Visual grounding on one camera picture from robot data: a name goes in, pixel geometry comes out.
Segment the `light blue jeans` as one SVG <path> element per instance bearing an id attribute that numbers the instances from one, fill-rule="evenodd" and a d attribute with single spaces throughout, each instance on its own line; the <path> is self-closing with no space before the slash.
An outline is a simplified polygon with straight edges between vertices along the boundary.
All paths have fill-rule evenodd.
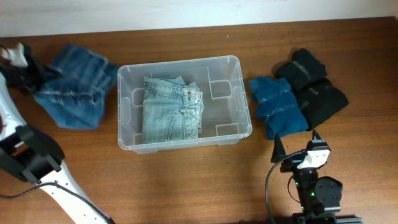
<path id="1" fill-rule="evenodd" d="M 196 139 L 202 131 L 203 92 L 182 77 L 144 78 L 142 141 Z"/>

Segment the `dark blue jeans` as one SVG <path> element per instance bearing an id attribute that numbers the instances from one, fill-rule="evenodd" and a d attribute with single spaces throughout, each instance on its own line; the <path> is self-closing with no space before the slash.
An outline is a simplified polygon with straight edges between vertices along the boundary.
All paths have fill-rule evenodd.
<path id="1" fill-rule="evenodd" d="M 67 44 L 52 67 L 61 77 L 45 82 L 34 94 L 34 100 L 60 128 L 96 129 L 120 66 L 96 52 Z"/>

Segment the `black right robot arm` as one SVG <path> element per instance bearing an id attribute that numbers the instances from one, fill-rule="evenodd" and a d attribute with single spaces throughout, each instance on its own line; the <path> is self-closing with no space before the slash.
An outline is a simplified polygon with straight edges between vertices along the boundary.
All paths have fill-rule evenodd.
<path id="1" fill-rule="evenodd" d="M 341 211 L 343 184 L 332 177 L 318 175 L 318 169 L 327 164 L 330 152 L 329 145 L 316 130 L 312 131 L 312 139 L 305 149 L 289 155 L 286 154 L 280 136 L 275 135 L 271 157 L 271 162 L 274 165 L 268 172 L 265 183 L 266 206 L 272 223 L 275 223 L 276 220 L 269 204 L 268 185 L 276 167 L 280 167 L 281 173 L 292 174 L 289 180 L 295 182 L 297 189 L 298 199 L 296 201 L 300 204 L 302 211 L 293 214 L 290 223 L 352 224 L 363 222 L 360 217 L 338 217 L 336 215 Z"/>

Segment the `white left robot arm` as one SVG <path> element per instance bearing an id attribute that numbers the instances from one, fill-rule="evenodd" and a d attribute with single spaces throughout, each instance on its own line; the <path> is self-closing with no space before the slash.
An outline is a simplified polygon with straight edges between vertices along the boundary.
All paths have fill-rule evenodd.
<path id="1" fill-rule="evenodd" d="M 93 129 L 118 67 L 102 55 L 67 44 L 50 65 L 19 43 L 1 48 L 1 169 L 48 193 L 75 223 L 111 223 L 73 179 L 59 144 L 27 123 L 9 90 L 34 99 L 61 128 Z"/>

